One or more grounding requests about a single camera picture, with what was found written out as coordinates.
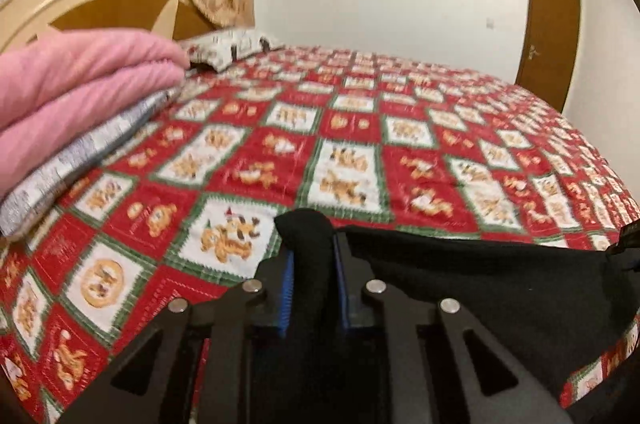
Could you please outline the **red christmas patterned bedspread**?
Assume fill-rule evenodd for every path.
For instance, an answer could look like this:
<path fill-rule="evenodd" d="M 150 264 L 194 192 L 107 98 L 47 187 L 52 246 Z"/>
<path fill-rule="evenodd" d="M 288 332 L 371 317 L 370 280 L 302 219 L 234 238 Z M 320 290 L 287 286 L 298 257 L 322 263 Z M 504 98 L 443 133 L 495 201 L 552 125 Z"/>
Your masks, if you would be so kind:
<path fill-rule="evenodd" d="M 550 105 L 471 69 L 291 48 L 177 101 L 1 251 L 1 366 L 52 423 L 165 303 L 277 251 L 274 217 L 602 251 L 639 206 Z"/>

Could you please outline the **brown wooden door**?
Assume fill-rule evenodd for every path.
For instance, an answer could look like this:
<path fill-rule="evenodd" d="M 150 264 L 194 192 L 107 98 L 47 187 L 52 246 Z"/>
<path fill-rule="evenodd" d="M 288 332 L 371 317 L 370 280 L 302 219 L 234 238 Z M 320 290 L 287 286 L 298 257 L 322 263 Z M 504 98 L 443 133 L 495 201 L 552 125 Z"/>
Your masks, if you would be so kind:
<path fill-rule="evenodd" d="M 582 0 L 528 0 L 527 22 L 515 84 L 557 112 L 564 109 L 575 68 Z M 539 55 L 528 59 L 531 45 Z"/>

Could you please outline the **grey white patterned pillow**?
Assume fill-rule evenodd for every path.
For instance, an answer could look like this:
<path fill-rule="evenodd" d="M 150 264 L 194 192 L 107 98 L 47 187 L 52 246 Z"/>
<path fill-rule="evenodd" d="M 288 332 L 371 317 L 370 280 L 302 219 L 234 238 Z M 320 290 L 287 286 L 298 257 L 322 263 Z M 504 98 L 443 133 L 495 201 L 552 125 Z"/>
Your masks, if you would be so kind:
<path fill-rule="evenodd" d="M 279 50 L 284 43 L 255 28 L 228 28 L 181 40 L 178 45 L 194 65 L 206 65 L 223 72 L 236 61 L 259 53 Z"/>

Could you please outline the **black pants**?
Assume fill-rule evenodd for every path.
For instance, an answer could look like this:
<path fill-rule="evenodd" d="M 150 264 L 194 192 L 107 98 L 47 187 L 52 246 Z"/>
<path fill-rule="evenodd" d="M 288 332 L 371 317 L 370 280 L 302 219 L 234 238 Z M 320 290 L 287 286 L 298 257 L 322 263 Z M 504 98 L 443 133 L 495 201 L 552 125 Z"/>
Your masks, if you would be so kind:
<path fill-rule="evenodd" d="M 294 256 L 292 321 L 271 371 L 282 386 L 334 385 L 339 352 L 335 229 L 317 210 L 274 221 Z M 639 310 L 638 249 L 578 251 L 523 243 L 445 240 L 405 232 L 345 229 L 375 277 L 421 301 L 454 297 L 568 406 L 565 382 L 604 359 L 586 398 L 596 406 L 639 392 L 639 345 L 623 334 Z"/>

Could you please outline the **pink folded blanket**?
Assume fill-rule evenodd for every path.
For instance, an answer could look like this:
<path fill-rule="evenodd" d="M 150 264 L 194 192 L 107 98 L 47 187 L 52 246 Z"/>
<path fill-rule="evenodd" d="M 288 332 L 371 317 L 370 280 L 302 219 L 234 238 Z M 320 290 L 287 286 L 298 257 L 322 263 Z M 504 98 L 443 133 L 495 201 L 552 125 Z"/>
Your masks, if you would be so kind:
<path fill-rule="evenodd" d="M 1 54 L 1 194 L 142 98 L 183 83 L 188 54 L 141 29 L 68 30 Z"/>

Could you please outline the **grey patterned folded sheet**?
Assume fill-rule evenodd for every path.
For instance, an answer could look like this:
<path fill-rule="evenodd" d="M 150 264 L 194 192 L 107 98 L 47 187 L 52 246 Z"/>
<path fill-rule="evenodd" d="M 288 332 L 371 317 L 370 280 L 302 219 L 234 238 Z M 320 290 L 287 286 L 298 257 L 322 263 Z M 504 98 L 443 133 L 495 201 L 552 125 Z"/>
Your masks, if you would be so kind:
<path fill-rule="evenodd" d="M 127 143 L 181 88 L 153 93 L 66 145 L 35 169 L 1 202 L 1 236 L 21 239 L 84 173 Z"/>

